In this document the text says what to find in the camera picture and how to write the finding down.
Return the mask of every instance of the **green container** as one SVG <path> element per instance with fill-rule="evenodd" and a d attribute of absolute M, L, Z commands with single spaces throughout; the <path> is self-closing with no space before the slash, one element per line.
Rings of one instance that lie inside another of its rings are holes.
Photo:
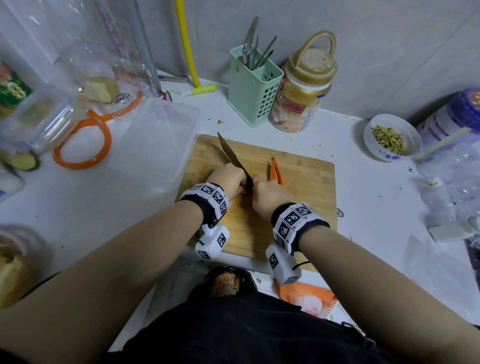
<path fill-rule="evenodd" d="M 239 60 L 242 48 L 243 46 L 240 46 L 230 51 L 230 86 L 227 102 L 247 124 L 256 128 L 268 120 L 283 71 L 270 60 L 255 71 L 250 71 Z M 255 51 L 257 62 L 262 53 Z"/>

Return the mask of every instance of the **jar handle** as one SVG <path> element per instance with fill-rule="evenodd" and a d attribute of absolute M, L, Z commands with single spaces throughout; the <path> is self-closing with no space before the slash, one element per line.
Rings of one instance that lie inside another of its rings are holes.
<path fill-rule="evenodd" d="M 307 50 L 307 48 L 310 47 L 312 43 L 316 41 L 318 38 L 320 38 L 321 36 L 326 36 L 330 40 L 330 55 L 333 56 L 333 54 L 335 53 L 335 47 L 336 47 L 335 34 L 333 34 L 329 30 L 321 30 L 320 32 L 317 32 L 313 36 L 311 36 L 310 39 L 307 40 L 307 42 L 303 45 L 303 47 L 299 49 L 299 52 L 295 52 L 297 56 L 297 59 L 295 60 L 295 63 L 294 63 L 295 68 L 299 66 L 300 60 L 303 54 L 305 53 L 305 51 Z"/>

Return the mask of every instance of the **white countertop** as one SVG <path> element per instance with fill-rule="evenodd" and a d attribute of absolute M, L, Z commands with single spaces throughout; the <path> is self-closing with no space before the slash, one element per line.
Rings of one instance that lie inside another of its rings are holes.
<path fill-rule="evenodd" d="M 177 83 L 162 86 L 164 90 L 190 88 Z M 416 173 L 415 164 L 409 160 L 382 162 L 369 154 L 362 138 L 366 121 L 320 109 L 310 126 L 300 133 L 285 133 L 270 123 L 251 128 L 226 103 L 227 92 L 225 86 L 219 86 L 214 93 L 183 100 L 201 110 L 199 133 L 216 135 L 219 131 L 226 139 L 334 163 L 337 207 L 344 214 L 338 218 L 338 232 L 402 272 L 408 248 L 418 243 L 434 245 L 437 251 L 470 266 L 462 242 L 438 245 L 429 236 L 424 223 L 428 210 L 419 193 L 426 184 Z M 108 125 L 115 145 L 128 123 L 109 121 Z M 79 132 L 71 140 L 72 145 L 87 150 L 99 145 L 100 132 L 88 129 Z M 174 193 L 142 190 L 108 169 L 106 163 L 90 170 L 72 171 L 44 155 L 39 170 L 21 174 L 26 187 L 0 204 L 3 225 L 20 225 L 44 241 L 43 277 L 71 265 L 136 221 L 173 202 Z M 264 263 L 249 258 L 222 253 L 221 260 L 266 271 Z M 303 272 L 303 281 L 325 286 L 318 273 Z M 468 285 L 473 287 L 472 297 L 480 302 L 473 277 Z M 479 312 L 466 318 L 480 324 Z"/>

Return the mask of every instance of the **bowl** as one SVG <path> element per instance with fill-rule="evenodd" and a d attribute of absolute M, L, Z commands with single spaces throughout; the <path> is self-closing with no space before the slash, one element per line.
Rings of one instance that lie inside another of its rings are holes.
<path fill-rule="evenodd" d="M 402 134 L 403 144 L 407 154 L 401 156 L 382 147 L 372 133 L 372 127 L 380 125 L 385 128 L 392 127 L 397 133 Z M 395 115 L 380 114 L 372 118 L 363 132 L 365 146 L 375 157 L 387 162 L 394 162 L 401 159 L 411 158 L 421 150 L 420 134 L 406 120 Z"/>

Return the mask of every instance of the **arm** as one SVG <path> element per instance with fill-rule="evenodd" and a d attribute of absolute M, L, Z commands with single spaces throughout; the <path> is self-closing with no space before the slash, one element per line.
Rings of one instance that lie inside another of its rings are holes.
<path fill-rule="evenodd" d="M 244 179 L 228 164 L 208 181 L 232 199 Z M 0 347 L 32 364 L 98 361 L 202 220 L 194 202 L 179 201 L 123 231 L 1 311 Z"/>
<path fill-rule="evenodd" d="M 275 181 L 253 177 L 253 207 L 270 221 L 295 197 Z M 299 247 L 365 333 L 392 352 L 424 363 L 477 363 L 480 331 L 361 246 L 325 227 Z"/>

